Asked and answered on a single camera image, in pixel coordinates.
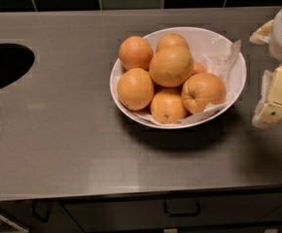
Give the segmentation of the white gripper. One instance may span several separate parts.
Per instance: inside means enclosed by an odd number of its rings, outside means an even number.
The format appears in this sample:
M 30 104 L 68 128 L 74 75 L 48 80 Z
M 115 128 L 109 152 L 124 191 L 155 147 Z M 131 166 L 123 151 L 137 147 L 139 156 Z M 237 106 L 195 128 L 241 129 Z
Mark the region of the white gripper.
M 249 38 L 256 45 L 267 45 L 271 55 L 282 62 L 282 9 L 274 20 L 257 29 Z M 282 63 L 273 71 L 266 70 L 262 78 L 261 100 L 252 124 L 258 128 L 268 128 L 282 119 Z

